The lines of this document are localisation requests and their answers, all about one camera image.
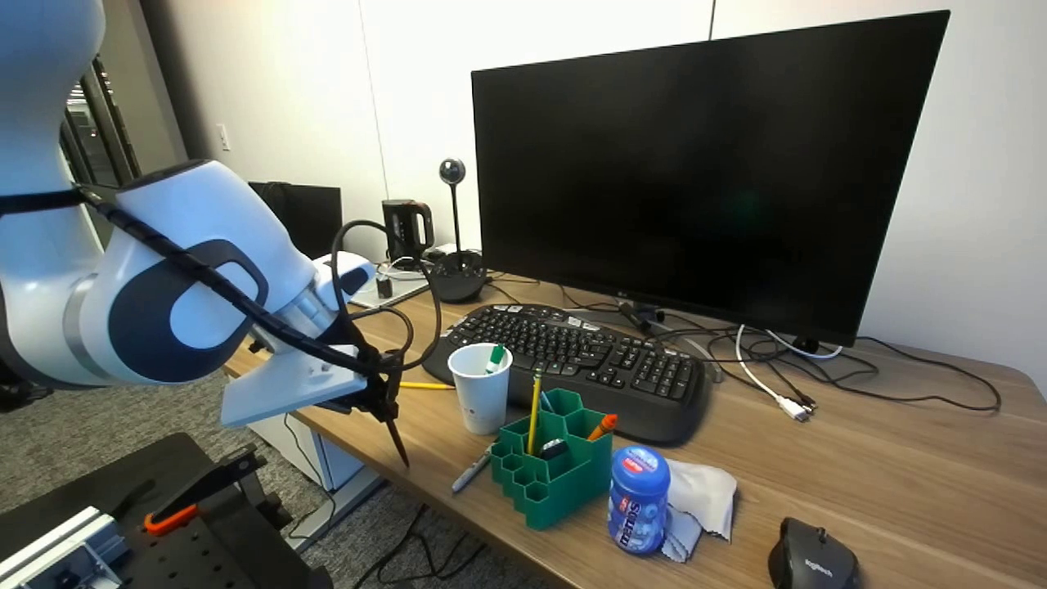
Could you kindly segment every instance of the black monitor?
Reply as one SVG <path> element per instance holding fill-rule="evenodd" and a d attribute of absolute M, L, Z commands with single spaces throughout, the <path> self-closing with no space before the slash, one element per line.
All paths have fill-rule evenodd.
<path fill-rule="evenodd" d="M 470 71 L 484 263 L 855 345 L 946 23 Z"/>

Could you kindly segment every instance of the black keyboard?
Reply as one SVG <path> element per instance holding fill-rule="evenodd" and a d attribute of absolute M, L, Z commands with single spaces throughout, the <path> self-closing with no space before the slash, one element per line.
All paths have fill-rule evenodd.
<path fill-rule="evenodd" d="M 528 409 L 535 366 L 545 366 L 545 391 L 574 391 L 589 409 L 618 412 L 618 435 L 647 444 L 684 444 L 714 391 L 705 359 L 546 303 L 470 312 L 440 336 L 427 371 L 453 384 L 450 358 L 482 339 L 515 350 L 512 405 Z"/>

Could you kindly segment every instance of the paper cup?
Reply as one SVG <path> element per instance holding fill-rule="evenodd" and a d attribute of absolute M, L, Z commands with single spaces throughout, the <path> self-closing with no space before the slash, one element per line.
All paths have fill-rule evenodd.
<path fill-rule="evenodd" d="M 505 426 L 512 399 L 512 366 L 515 352 L 505 350 L 502 363 L 491 371 L 493 345 L 468 345 L 450 358 L 454 375 L 462 421 L 474 435 L 491 435 Z"/>

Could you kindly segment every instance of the blue bottle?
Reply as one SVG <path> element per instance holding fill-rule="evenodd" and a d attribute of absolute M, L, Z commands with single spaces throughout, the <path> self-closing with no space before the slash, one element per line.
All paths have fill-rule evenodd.
<path fill-rule="evenodd" d="M 645 444 L 618 447 L 608 488 L 608 537 L 634 556 L 659 552 L 667 528 L 667 460 Z"/>

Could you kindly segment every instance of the robotic arm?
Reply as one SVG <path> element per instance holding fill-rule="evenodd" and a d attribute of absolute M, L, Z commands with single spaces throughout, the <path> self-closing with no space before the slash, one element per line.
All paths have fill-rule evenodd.
<path fill-rule="evenodd" d="M 114 199 L 71 186 L 59 122 L 101 20 L 101 0 L 0 2 L 0 359 L 47 387 L 166 387 L 219 371 L 254 332 L 273 359 L 226 387 L 226 426 L 352 399 L 398 444 L 402 359 L 341 308 L 372 279 L 367 260 L 306 260 L 212 162 Z M 114 227 L 104 248 L 85 206 Z"/>

